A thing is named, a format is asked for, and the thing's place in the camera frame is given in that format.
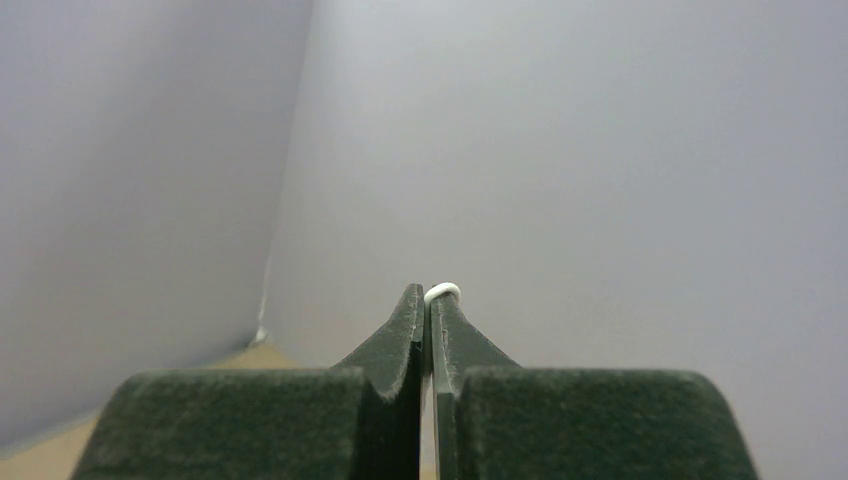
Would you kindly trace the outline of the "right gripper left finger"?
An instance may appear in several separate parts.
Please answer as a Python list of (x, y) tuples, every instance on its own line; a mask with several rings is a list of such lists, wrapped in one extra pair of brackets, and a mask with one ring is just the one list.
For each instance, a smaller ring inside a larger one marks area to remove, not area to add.
[(424, 293), (326, 369), (134, 375), (105, 406), (76, 479), (415, 479)]

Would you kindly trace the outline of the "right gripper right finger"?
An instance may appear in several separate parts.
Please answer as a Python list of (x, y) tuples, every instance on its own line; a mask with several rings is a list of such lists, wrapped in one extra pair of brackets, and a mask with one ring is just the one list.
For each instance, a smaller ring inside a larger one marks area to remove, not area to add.
[(681, 370), (527, 368), (430, 296), (442, 479), (754, 479), (731, 408)]

